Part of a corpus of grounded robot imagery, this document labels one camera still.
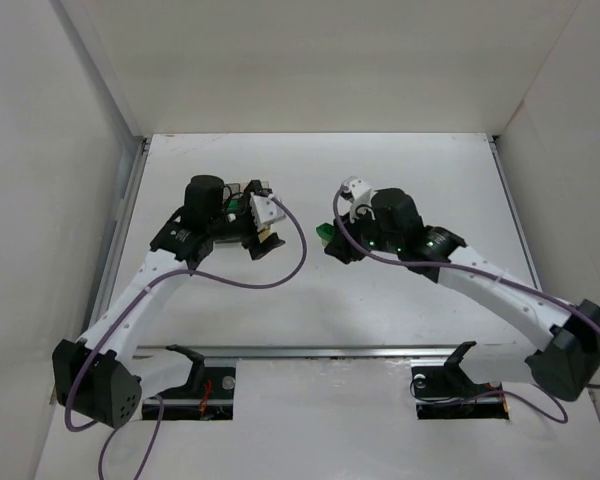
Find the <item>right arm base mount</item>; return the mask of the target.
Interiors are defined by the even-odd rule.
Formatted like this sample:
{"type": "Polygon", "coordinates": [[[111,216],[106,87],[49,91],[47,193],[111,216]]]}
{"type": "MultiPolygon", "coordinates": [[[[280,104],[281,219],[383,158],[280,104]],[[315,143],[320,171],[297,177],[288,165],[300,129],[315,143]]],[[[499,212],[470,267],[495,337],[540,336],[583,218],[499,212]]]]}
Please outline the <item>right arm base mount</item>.
{"type": "Polygon", "coordinates": [[[464,342],[445,360],[411,364],[409,391],[419,420],[509,419],[502,388],[475,384],[460,368],[475,345],[475,341],[464,342]]]}

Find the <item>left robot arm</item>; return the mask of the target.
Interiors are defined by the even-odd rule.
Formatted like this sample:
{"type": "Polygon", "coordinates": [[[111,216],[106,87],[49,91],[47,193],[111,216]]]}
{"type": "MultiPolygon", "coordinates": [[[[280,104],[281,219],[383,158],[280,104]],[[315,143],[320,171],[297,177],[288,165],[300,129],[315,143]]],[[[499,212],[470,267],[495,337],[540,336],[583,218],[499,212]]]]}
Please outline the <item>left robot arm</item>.
{"type": "Polygon", "coordinates": [[[146,399],[198,383],[201,354],[171,345],[137,360],[141,340],[216,244],[239,244],[259,260],[283,245],[271,227],[285,217],[273,191],[259,180],[241,186],[212,175],[192,177],[182,206],[151,240],[123,293],[77,340],[62,340],[53,351],[56,396],[67,428],[80,431],[72,421],[79,413],[92,424],[118,429],[146,399]]]}

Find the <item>dark green lego brick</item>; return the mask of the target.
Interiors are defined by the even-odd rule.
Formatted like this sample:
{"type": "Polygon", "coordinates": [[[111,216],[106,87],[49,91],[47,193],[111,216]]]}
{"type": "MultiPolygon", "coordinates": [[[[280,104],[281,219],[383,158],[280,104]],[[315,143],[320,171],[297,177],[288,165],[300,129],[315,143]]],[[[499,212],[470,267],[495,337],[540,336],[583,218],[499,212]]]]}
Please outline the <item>dark green lego brick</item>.
{"type": "Polygon", "coordinates": [[[335,236],[335,227],[330,223],[322,223],[316,227],[316,233],[324,244],[330,243],[335,236]]]}

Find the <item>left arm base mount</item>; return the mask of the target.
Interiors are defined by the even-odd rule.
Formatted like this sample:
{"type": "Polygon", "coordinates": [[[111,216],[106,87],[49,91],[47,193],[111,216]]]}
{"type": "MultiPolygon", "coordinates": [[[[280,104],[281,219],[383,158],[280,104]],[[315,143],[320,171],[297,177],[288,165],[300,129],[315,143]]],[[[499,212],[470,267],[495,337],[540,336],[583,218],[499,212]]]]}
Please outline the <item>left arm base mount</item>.
{"type": "Polygon", "coordinates": [[[164,421],[229,421],[233,419],[237,380],[235,360],[206,359],[199,352],[169,345],[167,352],[192,361],[186,382],[159,393],[164,421]]]}

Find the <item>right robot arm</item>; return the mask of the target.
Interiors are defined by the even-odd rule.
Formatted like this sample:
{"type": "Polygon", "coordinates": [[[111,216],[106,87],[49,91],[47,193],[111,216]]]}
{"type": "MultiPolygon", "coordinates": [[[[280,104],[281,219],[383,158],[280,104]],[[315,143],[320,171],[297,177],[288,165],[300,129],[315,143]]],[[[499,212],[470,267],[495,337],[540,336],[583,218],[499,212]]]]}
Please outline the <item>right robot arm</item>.
{"type": "Polygon", "coordinates": [[[600,367],[599,305],[573,304],[521,283],[461,236],[425,224],[399,188],[376,190],[352,177],[333,201],[346,201],[349,210],[318,229],[327,255],[344,264],[372,258],[404,267],[471,299],[526,339],[521,345],[471,339],[439,364],[414,366],[412,381],[422,399],[470,398],[489,385],[514,382],[573,402],[591,387],[600,367]]]}

